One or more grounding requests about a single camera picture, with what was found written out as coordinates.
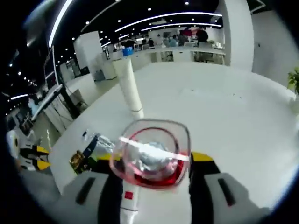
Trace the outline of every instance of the gray floor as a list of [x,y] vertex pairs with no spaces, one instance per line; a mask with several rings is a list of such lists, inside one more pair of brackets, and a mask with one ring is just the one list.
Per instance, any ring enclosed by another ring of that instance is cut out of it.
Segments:
[[[99,97],[103,96],[106,92],[108,92],[117,83],[118,83],[117,78],[115,78],[113,80],[104,80],[101,82],[95,82],[98,92],[99,92]],[[36,137],[38,139],[39,138],[41,139],[40,146],[50,152],[51,148],[54,146],[54,144],[59,139],[60,133],[54,127],[54,125],[50,122],[50,120],[45,115],[45,113],[42,112],[37,117],[32,129],[35,132]]]

